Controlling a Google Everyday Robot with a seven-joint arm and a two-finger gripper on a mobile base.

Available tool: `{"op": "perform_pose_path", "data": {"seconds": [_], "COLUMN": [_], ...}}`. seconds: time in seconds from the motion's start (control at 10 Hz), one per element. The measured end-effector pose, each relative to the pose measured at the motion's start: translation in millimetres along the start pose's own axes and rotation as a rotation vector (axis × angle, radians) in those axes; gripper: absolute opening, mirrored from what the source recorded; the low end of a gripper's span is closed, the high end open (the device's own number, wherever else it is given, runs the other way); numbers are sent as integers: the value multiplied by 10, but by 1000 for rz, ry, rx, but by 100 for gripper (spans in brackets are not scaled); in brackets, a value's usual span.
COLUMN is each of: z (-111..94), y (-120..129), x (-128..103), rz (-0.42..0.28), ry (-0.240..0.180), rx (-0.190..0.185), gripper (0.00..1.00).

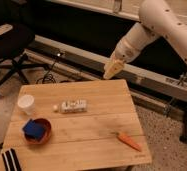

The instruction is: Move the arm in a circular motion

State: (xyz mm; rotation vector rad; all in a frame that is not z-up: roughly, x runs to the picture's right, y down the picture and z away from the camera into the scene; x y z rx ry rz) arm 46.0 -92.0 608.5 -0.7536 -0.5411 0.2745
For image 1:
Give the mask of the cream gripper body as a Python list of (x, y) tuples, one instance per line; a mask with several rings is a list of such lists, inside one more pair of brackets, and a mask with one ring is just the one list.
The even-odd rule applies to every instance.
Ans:
[(118, 74), (124, 68), (124, 61), (111, 57), (104, 66), (103, 78), (106, 80), (111, 79), (113, 76)]

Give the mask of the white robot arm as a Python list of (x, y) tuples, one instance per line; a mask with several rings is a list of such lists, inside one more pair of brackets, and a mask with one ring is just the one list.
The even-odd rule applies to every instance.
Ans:
[(187, 64), (187, 25), (180, 21), (165, 0), (144, 0), (138, 12), (139, 21), (117, 43), (104, 66), (104, 79), (121, 72), (141, 51), (163, 37)]

